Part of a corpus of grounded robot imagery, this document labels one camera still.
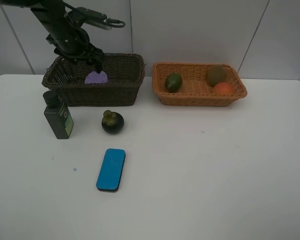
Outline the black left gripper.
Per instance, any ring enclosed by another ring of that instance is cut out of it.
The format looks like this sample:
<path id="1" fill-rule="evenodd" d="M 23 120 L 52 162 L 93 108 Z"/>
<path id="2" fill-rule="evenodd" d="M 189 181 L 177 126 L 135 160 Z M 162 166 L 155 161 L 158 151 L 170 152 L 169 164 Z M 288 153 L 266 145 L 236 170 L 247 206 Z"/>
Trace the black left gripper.
<path id="1" fill-rule="evenodd" d="M 82 28 L 74 29 L 73 32 L 62 35 L 57 34 L 59 39 L 49 34 L 46 40 L 54 45 L 54 53 L 76 64 L 85 62 L 92 64 L 98 74 L 103 70 L 104 52 L 90 43 L 90 38 Z"/>

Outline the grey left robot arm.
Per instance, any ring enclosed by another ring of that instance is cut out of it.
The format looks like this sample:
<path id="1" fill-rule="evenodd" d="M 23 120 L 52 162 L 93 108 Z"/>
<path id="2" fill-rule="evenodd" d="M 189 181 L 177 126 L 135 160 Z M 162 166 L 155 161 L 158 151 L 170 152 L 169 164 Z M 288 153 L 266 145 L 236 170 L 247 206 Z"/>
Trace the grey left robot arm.
<path id="1" fill-rule="evenodd" d="M 72 63 L 86 62 L 97 73 L 102 71 L 104 53 L 90 43 L 83 23 L 101 26 L 107 15 L 84 7 L 73 7 L 62 0 L 0 0 L 0 5 L 29 8 L 49 33 L 46 40 L 54 53 Z"/>

